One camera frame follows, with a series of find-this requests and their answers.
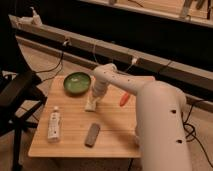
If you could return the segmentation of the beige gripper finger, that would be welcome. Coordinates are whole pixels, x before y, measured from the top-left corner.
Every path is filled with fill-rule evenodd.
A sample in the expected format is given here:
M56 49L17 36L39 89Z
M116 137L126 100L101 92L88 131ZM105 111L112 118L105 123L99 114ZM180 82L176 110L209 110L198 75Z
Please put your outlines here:
M97 102L99 102L101 100L101 97L93 97L93 96L91 96L89 99L90 99L90 103L94 105L94 104L96 104Z

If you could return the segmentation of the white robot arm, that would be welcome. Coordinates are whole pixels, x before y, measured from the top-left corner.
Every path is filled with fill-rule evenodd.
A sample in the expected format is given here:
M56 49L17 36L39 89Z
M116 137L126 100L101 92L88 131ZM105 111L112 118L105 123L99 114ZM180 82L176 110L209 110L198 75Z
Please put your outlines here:
M136 123L143 171L192 171L181 114L186 105L182 90L153 76L117 72L114 64L93 70L94 98L112 84L136 96Z

